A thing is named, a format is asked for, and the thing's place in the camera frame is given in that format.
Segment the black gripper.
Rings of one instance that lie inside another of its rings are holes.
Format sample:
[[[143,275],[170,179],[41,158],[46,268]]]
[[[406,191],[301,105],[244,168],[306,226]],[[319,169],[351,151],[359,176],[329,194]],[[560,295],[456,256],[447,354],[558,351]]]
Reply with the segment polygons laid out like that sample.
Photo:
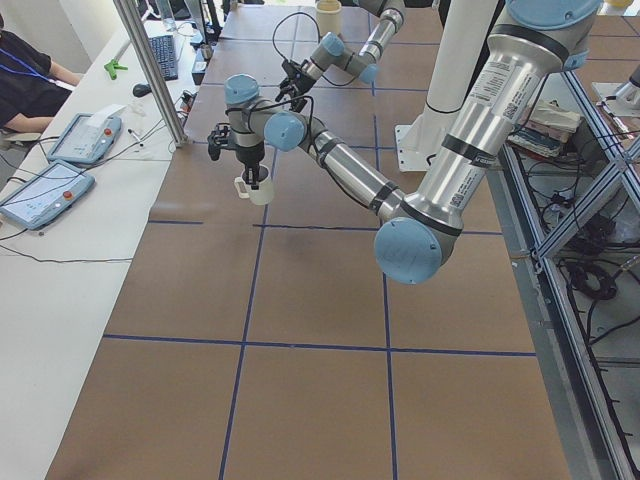
[[[258,190],[260,184],[260,163],[265,156],[263,144],[250,147],[237,146],[236,158],[244,165],[242,178],[248,189]]]
[[[282,68],[286,78],[279,84],[275,101],[280,102],[291,97],[290,110],[301,113],[308,103],[308,97],[305,94],[313,87],[313,78],[304,71],[301,64],[294,60],[285,59],[282,62]]]

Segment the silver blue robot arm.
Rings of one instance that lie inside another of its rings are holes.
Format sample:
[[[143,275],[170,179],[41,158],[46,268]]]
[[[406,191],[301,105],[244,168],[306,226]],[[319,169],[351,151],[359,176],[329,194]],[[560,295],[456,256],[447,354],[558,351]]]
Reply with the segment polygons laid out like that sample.
[[[330,66],[373,81],[386,45],[404,24],[401,1],[364,2],[379,24],[363,48],[352,53],[337,35],[326,34],[308,60],[288,66],[274,100],[261,96],[252,76],[229,77],[229,123],[221,139],[210,140],[209,154],[217,159],[222,150],[234,151],[253,192],[260,186],[266,146],[305,151],[347,196],[381,219],[374,241],[380,269],[400,283],[424,282],[450,257],[466,205],[540,81],[584,63],[599,7],[596,1],[506,2],[488,34],[488,59],[413,193],[402,192],[319,119],[302,112],[308,91]]]
[[[311,55],[300,62],[283,59],[282,68],[286,77],[279,84],[279,93],[275,98],[277,102],[287,100],[292,111],[302,111],[307,103],[305,95],[331,66],[362,83],[371,84],[375,81],[378,63],[385,48],[405,23],[405,3],[397,0],[357,1],[355,5],[379,19],[357,51],[348,47],[340,37],[342,3],[315,3],[318,44]]]

